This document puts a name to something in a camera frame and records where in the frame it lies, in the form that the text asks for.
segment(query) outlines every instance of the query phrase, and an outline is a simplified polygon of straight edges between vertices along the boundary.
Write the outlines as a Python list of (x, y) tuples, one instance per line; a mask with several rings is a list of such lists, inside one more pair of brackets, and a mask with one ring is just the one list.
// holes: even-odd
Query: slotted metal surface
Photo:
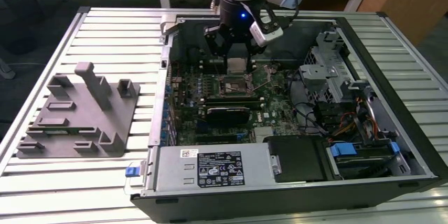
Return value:
[[(124, 168), (147, 156), (152, 105), (163, 45), (162, 16), (211, 14), (207, 10), (94, 8), (78, 14), (24, 108), (2, 142), (0, 223), (152, 223), (124, 194)], [(440, 76), (388, 20), (374, 13), (302, 12), (344, 16), (372, 53), (418, 123), (448, 161), (448, 91)], [(142, 84), (127, 153), (122, 158), (18, 159), (15, 146), (50, 94), (54, 74), (71, 74), (92, 61), (108, 82), (130, 78)], [(448, 188), (404, 195), (375, 208), (242, 218), (214, 223), (447, 223)]]

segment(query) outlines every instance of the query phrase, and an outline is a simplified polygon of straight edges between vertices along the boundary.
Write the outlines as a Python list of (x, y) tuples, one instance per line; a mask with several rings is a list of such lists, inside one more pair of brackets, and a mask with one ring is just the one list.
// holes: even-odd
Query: floor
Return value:
[[(35, 82), (44, 69), (67, 27), (71, 24), (79, 6), (95, 7), (160, 7), (159, 0), (38, 0), (42, 13), (46, 17), (43, 22), (30, 25), (27, 31), (34, 35), (38, 42), (36, 49), (28, 54), (14, 55), (0, 46), (0, 56), (16, 72), (12, 80), (0, 79), (0, 139), (4, 137), (10, 123), (14, 121)], [(207, 8), (211, 0), (172, 0), (174, 8)], [(0, 5), (0, 45), (11, 34), (3, 26), (16, 17)], [(448, 18), (443, 18), (434, 32), (419, 47), (443, 78), (448, 81)]]

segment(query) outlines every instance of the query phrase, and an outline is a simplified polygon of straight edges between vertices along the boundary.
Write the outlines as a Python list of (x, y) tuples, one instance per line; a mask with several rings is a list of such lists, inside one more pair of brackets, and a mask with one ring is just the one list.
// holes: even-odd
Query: metal bracket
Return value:
[(351, 99), (354, 91), (362, 91), (370, 86), (368, 81), (344, 81), (342, 84), (342, 92), (343, 92), (343, 98)]
[(168, 14), (162, 16), (160, 20), (160, 31), (162, 35), (167, 36), (170, 35), (174, 31), (178, 30), (178, 15)]

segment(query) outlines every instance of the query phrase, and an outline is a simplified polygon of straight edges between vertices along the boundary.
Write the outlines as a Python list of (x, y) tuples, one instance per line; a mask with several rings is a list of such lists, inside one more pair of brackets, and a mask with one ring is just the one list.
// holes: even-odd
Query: power supply label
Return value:
[(198, 178), (202, 188), (243, 186), (242, 152), (198, 153)]

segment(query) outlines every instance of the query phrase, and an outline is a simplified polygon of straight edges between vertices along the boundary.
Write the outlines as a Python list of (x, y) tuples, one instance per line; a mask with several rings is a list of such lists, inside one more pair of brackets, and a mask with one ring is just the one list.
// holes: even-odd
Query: motherboard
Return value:
[(288, 94), (294, 70), (254, 62), (250, 73), (222, 73), (219, 62), (202, 63), (187, 69), (174, 64), (176, 145), (259, 143), (300, 134)]

